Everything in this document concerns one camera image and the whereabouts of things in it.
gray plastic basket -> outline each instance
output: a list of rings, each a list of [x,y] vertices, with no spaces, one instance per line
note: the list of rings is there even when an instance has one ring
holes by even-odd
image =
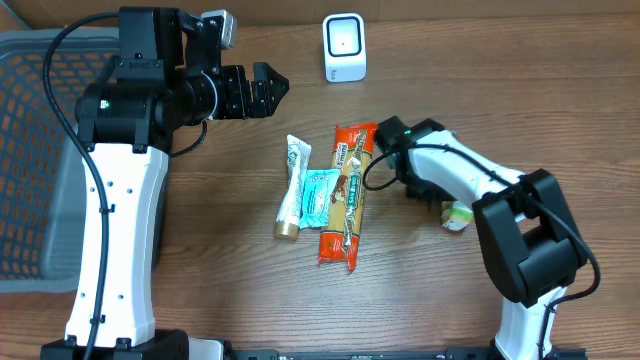
[[[0,293],[78,286],[84,170],[41,79],[44,53],[58,32],[0,34]],[[80,29],[63,41],[50,76],[69,121],[75,123],[78,96],[117,52],[117,29]]]

white toothpaste tube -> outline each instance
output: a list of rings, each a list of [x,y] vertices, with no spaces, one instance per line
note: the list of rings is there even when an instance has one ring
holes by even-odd
[[[293,135],[287,135],[287,167],[289,189],[284,195],[273,227],[276,239],[296,240],[300,231],[302,195],[307,177],[311,146]]]

wooden table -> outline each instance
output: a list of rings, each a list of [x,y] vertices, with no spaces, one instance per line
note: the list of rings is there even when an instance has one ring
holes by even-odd
[[[554,344],[592,358],[640,357],[640,15],[417,21],[367,25],[364,81],[324,79],[319,25],[241,28],[224,63],[267,61],[291,90],[276,115],[217,121],[171,164],[158,328],[281,351],[484,346],[501,296],[476,231],[445,233],[403,187],[367,194],[356,271],[318,268],[318,231],[271,232],[284,195],[285,137],[329,166],[336,124],[434,117],[480,154],[560,180],[602,286],[562,305]],[[199,129],[176,133],[175,148]],[[372,181],[391,173],[379,168]],[[586,288],[585,267],[569,292]],[[74,294],[0,297],[0,358],[37,358],[60,338]]]

packaged food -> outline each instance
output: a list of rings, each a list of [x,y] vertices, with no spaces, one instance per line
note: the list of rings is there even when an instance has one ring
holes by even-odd
[[[349,271],[356,268],[365,198],[362,174],[371,162],[377,128],[375,123],[336,126],[331,167],[340,169],[340,178],[331,194],[329,225],[320,234],[318,265],[346,261]]]
[[[331,193],[339,177],[339,169],[307,170],[302,196],[301,229],[329,225]]]
[[[287,168],[289,189],[284,195],[273,227],[276,239],[296,240],[300,231],[302,192],[307,176],[311,146],[293,135],[287,135]]]
[[[473,210],[461,201],[442,202],[442,227],[453,232],[464,230],[473,219]]]

small white device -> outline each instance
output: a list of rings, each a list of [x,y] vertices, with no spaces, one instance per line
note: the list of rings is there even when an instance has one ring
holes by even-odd
[[[327,16],[322,22],[324,67],[329,82],[358,81],[367,73],[364,21],[356,13]]]
[[[233,48],[236,43],[236,33],[238,30],[238,22],[227,10],[214,10],[202,13],[200,16],[203,19],[211,18],[214,16],[222,16],[224,19],[222,32],[220,34],[220,46],[222,50],[228,50]]]

